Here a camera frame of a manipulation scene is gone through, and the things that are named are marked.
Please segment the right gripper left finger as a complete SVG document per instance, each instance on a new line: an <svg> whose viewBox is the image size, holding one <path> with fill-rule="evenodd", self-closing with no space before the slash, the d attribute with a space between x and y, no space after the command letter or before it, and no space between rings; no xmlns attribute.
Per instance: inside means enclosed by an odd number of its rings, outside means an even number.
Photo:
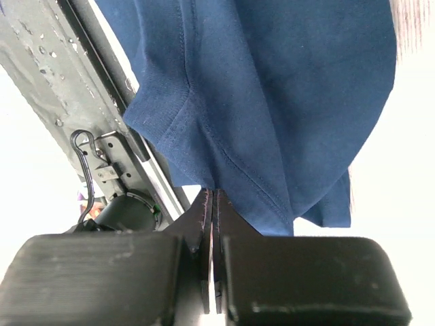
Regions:
<svg viewBox="0 0 435 326"><path fill-rule="evenodd" d="M161 232L28 239L1 282L2 325L199 325L209 311L213 192Z"/></svg>

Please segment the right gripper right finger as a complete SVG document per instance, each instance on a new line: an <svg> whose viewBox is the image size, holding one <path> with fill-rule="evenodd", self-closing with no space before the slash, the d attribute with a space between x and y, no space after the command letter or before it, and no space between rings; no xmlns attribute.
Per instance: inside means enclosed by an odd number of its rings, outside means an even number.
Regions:
<svg viewBox="0 0 435 326"><path fill-rule="evenodd" d="M362 237L263 236L213 193L216 309L227 325L408 325L392 263Z"/></svg>

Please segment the navy blue t shirt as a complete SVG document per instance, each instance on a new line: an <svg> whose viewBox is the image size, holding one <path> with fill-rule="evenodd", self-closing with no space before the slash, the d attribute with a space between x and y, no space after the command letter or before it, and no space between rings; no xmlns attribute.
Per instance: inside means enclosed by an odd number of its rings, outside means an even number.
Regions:
<svg viewBox="0 0 435 326"><path fill-rule="evenodd" d="M351 225L349 166L392 91L389 1L99 1L138 81L124 122L176 186L264 235Z"/></svg>

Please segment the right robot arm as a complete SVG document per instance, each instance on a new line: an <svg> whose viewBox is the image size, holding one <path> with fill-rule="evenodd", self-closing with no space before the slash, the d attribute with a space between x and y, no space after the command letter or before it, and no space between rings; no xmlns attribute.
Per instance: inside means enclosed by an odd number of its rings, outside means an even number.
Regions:
<svg viewBox="0 0 435 326"><path fill-rule="evenodd" d="M373 240L263 236L221 190L172 220L123 136L78 143L109 194L94 219L35 236L1 282L2 325L408 325L396 273Z"/></svg>

